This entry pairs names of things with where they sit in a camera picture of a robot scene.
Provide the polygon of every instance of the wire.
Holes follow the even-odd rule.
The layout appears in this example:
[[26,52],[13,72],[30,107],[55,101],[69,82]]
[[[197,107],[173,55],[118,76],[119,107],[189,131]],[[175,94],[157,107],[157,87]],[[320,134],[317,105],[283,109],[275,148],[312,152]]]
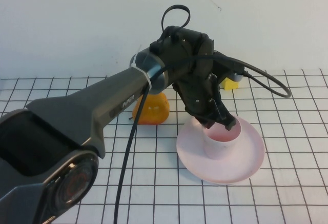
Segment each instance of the wire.
[[267,90],[269,90],[270,92],[280,96],[280,97],[285,97],[285,98],[288,98],[292,95],[291,91],[288,89],[288,87],[286,87],[282,82],[280,82],[279,80],[277,80],[275,77],[269,75],[268,73],[264,72],[263,70],[260,70],[248,63],[245,63],[241,60],[238,60],[238,59],[235,59],[235,58],[232,58],[232,57],[228,57],[228,56],[225,56],[223,55],[222,53],[219,53],[219,54],[214,54],[214,55],[198,55],[198,56],[190,56],[190,57],[187,57],[183,60],[180,60],[179,62],[176,62],[176,63],[173,63],[173,64],[169,64],[169,65],[166,65],[164,68],[161,68],[156,74],[154,74],[154,76],[152,76],[150,78],[150,81],[153,82],[155,81],[161,74],[163,74],[165,71],[167,70],[170,70],[172,68],[175,68],[175,67],[179,67],[179,66],[182,66],[182,65],[185,65],[185,64],[188,64],[192,61],[196,61],[196,60],[205,60],[205,59],[214,59],[214,60],[217,60],[217,61],[225,61],[225,62],[233,62],[234,64],[236,65],[241,65],[245,68],[248,68],[248,69],[251,69],[253,71],[255,71],[256,73],[259,73],[260,75],[263,75],[264,77],[268,78],[269,80],[273,81],[274,83],[276,83],[278,86],[280,86],[285,92],[286,94],[282,94],[282,93],[279,93],[275,90],[273,90],[272,88],[266,86],[265,84],[263,84],[262,82],[260,82],[259,80],[257,80],[256,78],[254,78],[251,74],[249,74],[247,71],[243,71],[242,73],[240,73],[241,75],[244,75],[250,79],[252,79],[253,81],[255,81],[256,83],[260,84],[261,86],[263,86],[264,88],[266,88]]
[[188,13],[188,18],[187,18],[186,22],[181,27],[179,27],[173,34],[175,34],[181,28],[184,28],[186,25],[188,25],[188,23],[190,21],[190,10],[189,10],[189,8],[185,5],[172,5],[164,12],[164,14],[162,16],[162,21],[161,21],[162,32],[164,32],[164,18],[166,16],[166,14],[169,13],[171,10],[175,10],[175,9],[180,9],[180,10],[184,10],[185,12],[187,12]]
[[127,169],[127,164],[128,164],[128,159],[129,159],[129,154],[130,154],[130,149],[131,149],[131,144],[132,144],[132,140],[134,137],[134,133],[137,129],[138,126],[138,121],[140,119],[140,115],[142,112],[142,108],[144,107],[147,95],[149,93],[149,85],[147,84],[146,86],[146,90],[142,96],[137,114],[135,116],[133,125],[132,125],[132,129],[130,132],[130,136],[129,136],[129,140],[128,140],[128,144],[127,144],[127,148],[125,150],[125,154],[124,154],[124,159],[123,159],[123,164],[122,164],[122,170],[121,170],[121,174],[119,176],[119,181],[118,181],[118,187],[117,187],[117,193],[116,193],[116,200],[115,200],[115,208],[114,208],[114,224],[117,224],[117,219],[118,219],[118,208],[119,208],[119,200],[121,198],[121,192],[122,192],[122,185],[123,185],[123,180],[124,180],[124,175],[125,175],[125,171]]

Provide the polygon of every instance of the orange toy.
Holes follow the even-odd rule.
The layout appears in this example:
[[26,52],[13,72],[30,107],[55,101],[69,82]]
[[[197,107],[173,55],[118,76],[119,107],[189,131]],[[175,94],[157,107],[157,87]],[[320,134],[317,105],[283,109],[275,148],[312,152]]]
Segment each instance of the orange toy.
[[[140,106],[142,96],[132,112],[132,118],[135,119]],[[143,106],[138,124],[158,125],[166,121],[170,114],[170,105],[164,93],[148,94],[145,105]]]

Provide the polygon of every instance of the pink saucer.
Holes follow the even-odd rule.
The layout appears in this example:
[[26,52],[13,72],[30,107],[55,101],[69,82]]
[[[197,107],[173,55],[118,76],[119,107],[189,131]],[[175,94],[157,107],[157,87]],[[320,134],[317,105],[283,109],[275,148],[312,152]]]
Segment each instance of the pink saucer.
[[185,167],[197,177],[219,185],[248,179],[261,167],[265,148],[256,129],[238,117],[243,138],[228,156],[210,159],[203,148],[201,124],[192,118],[185,123],[177,137],[177,151]]

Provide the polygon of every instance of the yellow object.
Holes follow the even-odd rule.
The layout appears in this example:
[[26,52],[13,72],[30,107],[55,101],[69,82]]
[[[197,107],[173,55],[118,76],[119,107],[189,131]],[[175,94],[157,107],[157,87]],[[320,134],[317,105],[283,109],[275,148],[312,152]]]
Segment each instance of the yellow object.
[[238,88],[238,82],[234,82],[233,80],[230,80],[229,78],[225,78],[222,82],[223,88],[225,90],[232,90]]
[[[137,115],[142,97],[139,98],[134,107],[132,117]],[[145,105],[143,106],[138,124],[158,125],[166,121],[170,114],[170,105],[164,93],[148,94]]]

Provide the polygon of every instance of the white table surface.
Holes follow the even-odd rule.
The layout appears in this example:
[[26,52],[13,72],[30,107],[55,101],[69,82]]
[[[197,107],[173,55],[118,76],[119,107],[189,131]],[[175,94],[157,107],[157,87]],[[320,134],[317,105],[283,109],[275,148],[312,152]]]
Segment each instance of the white table surface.
[[[233,186],[202,181],[179,161],[176,136],[190,115],[175,91],[166,89],[171,110],[168,120],[159,126],[138,126],[122,189],[119,223],[328,223],[328,71],[274,74],[291,87],[293,98],[273,96],[246,78],[234,91],[221,90],[228,110],[258,130],[266,149],[261,169]],[[101,79],[0,79],[0,114],[23,108],[36,98],[71,94]],[[132,109],[105,127],[106,156],[100,160],[90,192],[53,223],[113,223]]]

